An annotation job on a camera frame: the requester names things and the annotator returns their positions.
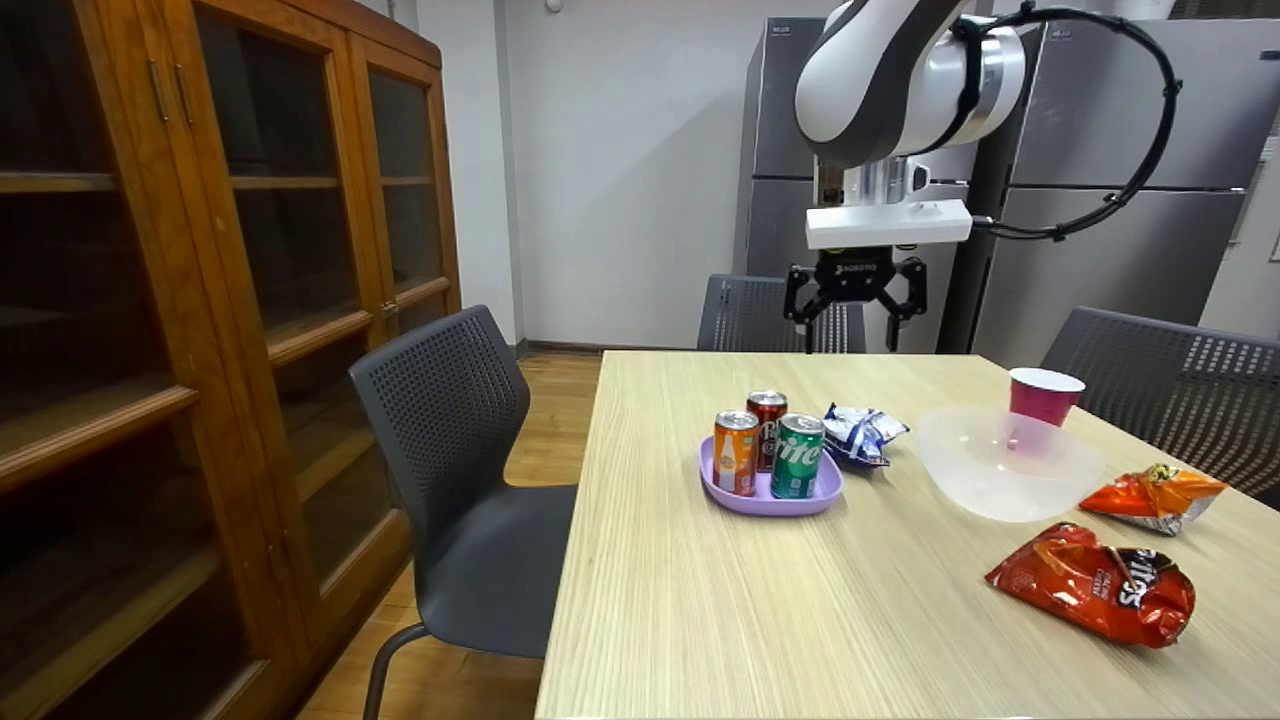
purple plate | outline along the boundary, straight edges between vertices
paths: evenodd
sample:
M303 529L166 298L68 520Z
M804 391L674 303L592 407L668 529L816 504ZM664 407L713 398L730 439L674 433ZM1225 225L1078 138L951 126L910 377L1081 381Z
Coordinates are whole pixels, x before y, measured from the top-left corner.
M718 487L713 436L700 446L695 470L705 476L705 494L713 496L713 504L739 513L739 518L816 518L816 513L831 510L846 494L839 470L828 451L816 465L814 496L804 496L804 500L772 496L772 487L770 487L772 473L755 473L755 496L737 496L730 487Z

black chair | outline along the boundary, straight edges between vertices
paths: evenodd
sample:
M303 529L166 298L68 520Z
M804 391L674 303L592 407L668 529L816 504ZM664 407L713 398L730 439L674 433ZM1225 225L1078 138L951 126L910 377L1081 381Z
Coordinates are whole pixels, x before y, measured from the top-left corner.
M786 321L786 275L708 275L700 352L804 352L804 337ZM865 308L831 303L814 326L814 352L865 352Z
M1280 510L1280 343L1072 308L1048 369L1083 407Z
M503 483L528 386L487 308L377 348L354 364L354 386L415 559L422 624L390 638L370 678L363 716L379 716L391 651L410 639L546 658L575 494Z

wooden table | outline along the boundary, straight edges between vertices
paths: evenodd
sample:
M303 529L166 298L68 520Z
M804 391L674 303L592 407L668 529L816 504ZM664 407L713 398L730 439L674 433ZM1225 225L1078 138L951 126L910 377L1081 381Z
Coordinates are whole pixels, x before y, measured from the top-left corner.
M976 357L610 352L537 716L1277 716L1280 513L1225 494L1184 542L1067 513L1168 553L1200 593L1181 644L1112 650L984 585L1048 525L987 525L927 480L916 439L814 520L708 504L718 407L786 388L900 419L1008 403ZM1109 473L1166 461L1072 412Z

orange chip bag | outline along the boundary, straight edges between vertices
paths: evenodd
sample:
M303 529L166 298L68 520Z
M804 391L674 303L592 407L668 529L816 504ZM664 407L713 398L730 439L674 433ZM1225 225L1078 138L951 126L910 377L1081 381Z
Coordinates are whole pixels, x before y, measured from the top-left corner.
M1083 513L1112 518L1160 536L1184 532L1225 494L1220 480L1153 465L1126 473L1112 483L1081 500Z
M987 572L987 585L1112 644L1166 650L1193 613L1193 581L1153 549L1103 549L1051 525Z

pink cup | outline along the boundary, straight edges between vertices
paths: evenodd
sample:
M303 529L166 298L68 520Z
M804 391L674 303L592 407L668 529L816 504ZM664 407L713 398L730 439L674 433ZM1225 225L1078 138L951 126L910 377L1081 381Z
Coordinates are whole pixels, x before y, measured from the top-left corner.
M1083 381L1051 369L1012 369L1008 381L1008 407L1017 418L1038 418L1041 425L1066 425L1083 391Z

